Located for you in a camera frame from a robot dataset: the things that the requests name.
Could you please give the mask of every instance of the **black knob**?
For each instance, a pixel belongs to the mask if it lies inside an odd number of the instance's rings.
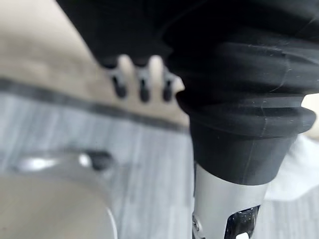
[[[173,90],[171,86],[171,81],[167,81],[163,89],[163,100],[165,102],[170,102],[172,97],[173,97]]]
[[[113,81],[116,95],[121,99],[125,98],[127,95],[126,86],[124,84],[120,84],[116,76],[112,77],[112,81]]]
[[[146,82],[144,79],[140,80],[140,99],[142,102],[147,103],[150,101],[151,92],[149,88],[146,86]]]

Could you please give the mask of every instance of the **gray wooden floor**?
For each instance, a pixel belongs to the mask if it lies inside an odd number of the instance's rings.
[[[105,181],[120,239],[191,238],[192,152],[185,129],[7,80],[0,80],[0,112],[2,171],[25,152],[108,150],[119,163]],[[265,202],[255,238],[316,239],[318,228],[317,188],[294,202]]]

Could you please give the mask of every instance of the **black rubber grip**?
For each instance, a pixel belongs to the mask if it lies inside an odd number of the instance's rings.
[[[222,179],[268,183],[315,120],[301,102],[319,92],[317,0],[58,2],[101,65],[163,57],[185,85],[194,159]]]

